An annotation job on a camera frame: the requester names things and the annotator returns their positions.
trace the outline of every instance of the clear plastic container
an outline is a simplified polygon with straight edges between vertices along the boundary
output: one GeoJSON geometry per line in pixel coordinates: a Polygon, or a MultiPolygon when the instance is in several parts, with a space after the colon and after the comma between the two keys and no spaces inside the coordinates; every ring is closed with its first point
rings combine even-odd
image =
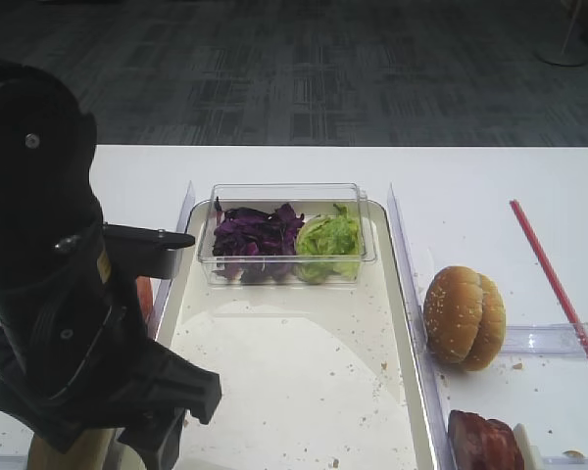
{"type": "Polygon", "coordinates": [[[197,259],[208,282],[215,285],[355,283],[362,263],[376,258],[371,230],[368,200],[355,184],[222,184],[212,190],[197,259]],[[335,256],[214,256],[214,231],[224,219],[217,211],[218,203],[223,212],[244,207],[268,213],[288,203],[297,216],[304,215],[306,223],[317,216],[336,216],[336,205],[344,207],[359,223],[359,252],[335,256]]]}

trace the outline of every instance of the black robotic arm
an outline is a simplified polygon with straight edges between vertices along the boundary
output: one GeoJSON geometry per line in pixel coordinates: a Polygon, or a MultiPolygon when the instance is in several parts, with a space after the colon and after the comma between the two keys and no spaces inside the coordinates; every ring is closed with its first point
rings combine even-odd
{"type": "Polygon", "coordinates": [[[95,148],[65,85],[0,62],[0,410],[59,451],[125,428],[148,470],[170,470],[185,410],[207,424],[220,378],[148,338],[135,277],[174,276],[194,239],[104,224],[95,148]]]}

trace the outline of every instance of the red straw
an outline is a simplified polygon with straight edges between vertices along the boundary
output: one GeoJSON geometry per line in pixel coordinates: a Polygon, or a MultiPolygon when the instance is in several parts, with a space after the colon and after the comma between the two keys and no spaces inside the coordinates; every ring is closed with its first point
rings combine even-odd
{"type": "Polygon", "coordinates": [[[538,241],[538,237],[536,237],[535,232],[531,228],[531,225],[529,224],[529,220],[527,219],[525,212],[520,207],[520,202],[516,201],[516,200],[510,201],[510,206],[512,206],[512,210],[514,211],[514,214],[516,215],[516,218],[518,219],[518,223],[520,223],[520,226],[522,227],[522,231],[525,232],[525,236],[527,237],[527,240],[529,241],[529,244],[531,245],[531,248],[533,249],[533,253],[536,254],[538,261],[540,261],[540,265],[542,266],[542,270],[545,271],[545,274],[547,275],[547,279],[549,279],[549,283],[551,284],[553,291],[555,292],[556,296],[558,297],[558,300],[560,301],[560,305],[562,306],[564,313],[566,313],[566,317],[568,318],[568,321],[570,323],[575,324],[575,328],[577,330],[577,333],[579,335],[579,339],[581,340],[582,345],[584,345],[584,346],[588,345],[588,339],[586,338],[586,334],[585,334],[583,328],[578,326],[579,323],[581,323],[581,321],[579,320],[579,317],[577,316],[577,312],[575,312],[575,308],[572,306],[570,299],[566,295],[566,292],[564,291],[564,287],[562,286],[560,279],[558,279],[558,275],[556,274],[556,271],[551,266],[551,263],[549,262],[549,259],[547,258],[547,255],[545,254],[545,251],[542,249],[542,246],[540,245],[540,242],[538,241]]]}

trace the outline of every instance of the purple cabbage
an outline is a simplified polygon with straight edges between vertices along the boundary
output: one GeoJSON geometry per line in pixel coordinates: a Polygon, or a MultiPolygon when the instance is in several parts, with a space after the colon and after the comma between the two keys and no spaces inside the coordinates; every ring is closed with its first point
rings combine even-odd
{"type": "MultiPolygon", "coordinates": [[[[218,227],[214,230],[216,242],[212,253],[215,257],[271,257],[294,256],[294,242],[298,231],[305,224],[304,215],[296,216],[289,204],[273,213],[250,208],[223,211],[216,199],[218,227]]],[[[234,279],[240,269],[241,282],[256,284],[269,277],[281,281],[291,269],[289,263],[228,262],[217,274],[234,279]]]]}

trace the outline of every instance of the gray carpet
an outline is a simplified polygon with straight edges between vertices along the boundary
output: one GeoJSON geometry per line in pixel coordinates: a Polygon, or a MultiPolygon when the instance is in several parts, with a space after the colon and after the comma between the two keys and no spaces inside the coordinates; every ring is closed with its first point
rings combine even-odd
{"type": "Polygon", "coordinates": [[[101,143],[588,146],[588,67],[532,56],[566,22],[559,0],[0,0],[0,58],[60,77],[101,143]]]}

